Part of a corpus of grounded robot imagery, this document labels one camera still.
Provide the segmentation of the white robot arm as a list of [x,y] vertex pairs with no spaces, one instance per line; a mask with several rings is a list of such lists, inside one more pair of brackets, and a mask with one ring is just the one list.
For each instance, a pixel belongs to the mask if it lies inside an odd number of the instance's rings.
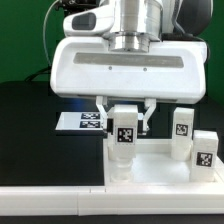
[[213,0],[101,0],[64,18],[50,85],[61,97],[195,104],[205,94],[208,46],[198,35],[208,25]]

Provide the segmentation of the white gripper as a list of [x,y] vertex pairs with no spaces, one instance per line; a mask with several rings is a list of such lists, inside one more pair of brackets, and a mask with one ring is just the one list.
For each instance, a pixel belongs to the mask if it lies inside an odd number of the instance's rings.
[[67,37],[57,46],[50,85],[61,97],[97,96],[103,131],[111,131],[105,110],[108,98],[144,100],[138,133],[146,135],[148,120],[159,102],[194,104],[205,94],[203,42],[153,42],[147,53],[116,52],[101,37]]

